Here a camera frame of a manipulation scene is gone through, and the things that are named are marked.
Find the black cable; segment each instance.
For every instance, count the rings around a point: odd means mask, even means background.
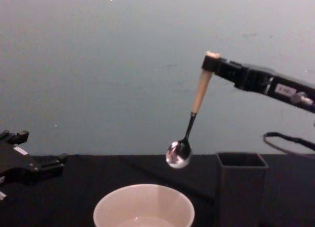
[[[303,146],[305,146],[305,147],[315,151],[315,144],[312,143],[312,142],[306,141],[306,140],[304,140],[302,138],[299,138],[299,137],[290,137],[290,136],[284,135],[284,134],[279,133],[279,132],[268,132],[268,133],[263,135],[263,141],[267,145],[271,146],[274,149],[277,149],[277,150],[282,151],[282,152],[287,153],[287,154],[299,156],[299,157],[310,159],[310,160],[315,160],[315,157],[313,157],[313,156],[305,155],[305,154],[298,153],[298,152],[289,151],[289,150],[287,150],[285,148],[279,147],[279,146],[271,143],[270,141],[268,141],[268,139],[267,139],[268,137],[280,137],[280,138],[282,138],[284,140],[287,140],[287,141],[290,141],[290,142],[294,142],[294,143],[297,143],[297,144],[301,144],[301,145],[303,145]]]

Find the spoon handle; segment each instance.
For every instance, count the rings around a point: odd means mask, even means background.
[[[207,52],[206,53],[207,56],[218,59],[220,57],[219,54],[216,53],[212,53],[212,52]],[[202,104],[203,98],[206,94],[207,88],[208,88],[208,84],[209,81],[212,77],[213,72],[207,71],[207,70],[202,70],[200,77],[199,77],[199,82],[198,82],[198,86],[197,86],[197,90],[195,93],[195,98],[194,98],[194,102],[192,105],[192,113],[197,114],[199,112],[200,106]]]

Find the black container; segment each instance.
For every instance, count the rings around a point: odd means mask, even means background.
[[[256,153],[217,153],[215,227],[258,227],[268,165]]]

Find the gray wall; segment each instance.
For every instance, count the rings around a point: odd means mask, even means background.
[[[0,0],[0,128],[33,154],[164,154],[184,136],[207,50],[315,80],[315,0]],[[315,117],[214,77],[194,153],[274,153]]]

